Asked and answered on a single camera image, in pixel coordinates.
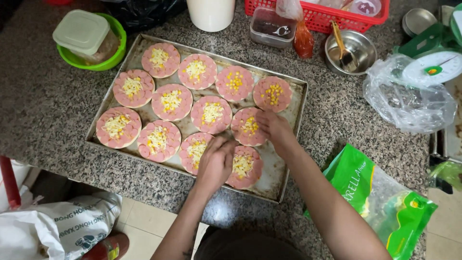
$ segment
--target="wooden brush handle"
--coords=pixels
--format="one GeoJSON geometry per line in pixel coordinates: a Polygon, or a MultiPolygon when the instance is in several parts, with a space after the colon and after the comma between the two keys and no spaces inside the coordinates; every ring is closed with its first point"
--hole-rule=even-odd
{"type": "Polygon", "coordinates": [[[343,55],[346,53],[345,45],[343,44],[342,36],[340,34],[340,28],[337,22],[332,21],[332,28],[334,30],[335,41],[337,42],[337,45],[340,49],[339,60],[341,60],[343,58],[343,55]]]}

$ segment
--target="person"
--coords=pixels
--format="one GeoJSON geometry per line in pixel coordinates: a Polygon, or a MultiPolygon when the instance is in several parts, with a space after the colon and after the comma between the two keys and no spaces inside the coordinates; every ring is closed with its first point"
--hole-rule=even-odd
{"type": "MultiPolygon", "coordinates": [[[[300,146],[288,121],[271,111],[257,113],[256,120],[289,167],[311,219],[334,259],[391,260],[374,230],[327,181],[300,146]]],[[[223,137],[209,143],[201,157],[196,182],[151,260],[191,258],[202,213],[212,195],[230,176],[236,145],[236,141],[223,137]]],[[[211,235],[207,233],[208,229],[196,251],[197,260],[307,259],[290,245],[258,233],[226,229],[218,229],[211,235]]]]}

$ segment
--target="mini pizza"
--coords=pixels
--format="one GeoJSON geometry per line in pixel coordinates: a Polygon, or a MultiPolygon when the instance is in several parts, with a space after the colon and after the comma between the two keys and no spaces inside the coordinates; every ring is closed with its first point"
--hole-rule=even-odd
{"type": "Polygon", "coordinates": [[[120,73],[112,89],[122,106],[137,108],[151,101],[154,86],[154,79],[146,71],[134,69],[120,73]]]}
{"type": "Polygon", "coordinates": [[[180,155],[181,165],[183,165],[188,173],[197,175],[199,161],[212,139],[214,137],[211,134],[195,133],[183,141],[178,154],[180,155]]]}
{"type": "Polygon", "coordinates": [[[240,101],[252,93],[254,78],[240,66],[229,66],[218,74],[215,86],[225,100],[240,101]]]}
{"type": "Polygon", "coordinates": [[[132,144],[141,131],[141,118],[137,112],[123,107],[113,107],[104,112],[96,122],[96,136],[105,146],[120,149],[132,144]]]}
{"type": "Polygon", "coordinates": [[[217,96],[200,98],[191,109],[191,121],[199,131],[209,134],[223,132],[231,124],[232,111],[226,100],[217,96]]]}
{"type": "Polygon", "coordinates": [[[232,173],[226,184],[239,189],[250,189],[261,177],[263,160],[255,149],[249,146],[236,146],[232,160],[232,173]]]}
{"type": "Polygon", "coordinates": [[[191,54],[181,63],[178,78],[190,89],[208,88],[217,79],[218,67],[215,61],[204,54],[191,54]]]}
{"type": "Polygon", "coordinates": [[[233,116],[231,130],[238,142],[248,146],[259,146],[266,142],[263,131],[258,127],[255,115],[261,111],[255,107],[244,108],[233,116]]]}
{"type": "Polygon", "coordinates": [[[167,84],[155,91],[151,105],[154,113],[161,119],[177,121],[191,111],[193,95],[180,84],[167,84]]]}
{"type": "Polygon", "coordinates": [[[277,113],[289,106],[292,100],[292,89],[287,81],[270,76],[257,82],[253,96],[258,107],[277,113]]]}
{"type": "Polygon", "coordinates": [[[178,152],[181,144],[180,130],[171,122],[159,119],[143,128],[137,144],[141,156],[151,161],[164,162],[178,152]]]}
{"type": "Polygon", "coordinates": [[[180,53],[173,45],[156,43],[145,50],[141,64],[152,77],[162,79],[178,70],[180,60],[180,53]]]}

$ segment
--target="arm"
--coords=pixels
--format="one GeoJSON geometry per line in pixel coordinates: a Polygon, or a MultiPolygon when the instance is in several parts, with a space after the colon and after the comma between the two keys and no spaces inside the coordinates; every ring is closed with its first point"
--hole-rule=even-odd
{"type": "Polygon", "coordinates": [[[201,157],[196,182],[151,260],[191,259],[202,213],[212,195],[231,175],[236,145],[237,142],[222,137],[210,141],[201,157]]]}
{"type": "Polygon", "coordinates": [[[391,260],[374,230],[327,181],[317,164],[299,145],[287,120],[272,112],[257,114],[298,184],[316,228],[336,260],[391,260]]]}

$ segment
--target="scale dial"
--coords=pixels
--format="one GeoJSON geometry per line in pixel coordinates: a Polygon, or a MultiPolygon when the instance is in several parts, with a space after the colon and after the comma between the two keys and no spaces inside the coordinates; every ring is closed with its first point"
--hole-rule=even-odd
{"type": "Polygon", "coordinates": [[[402,73],[404,79],[413,81],[424,77],[433,83],[445,83],[462,74],[462,54],[440,51],[420,57],[407,65],[402,73]]]}

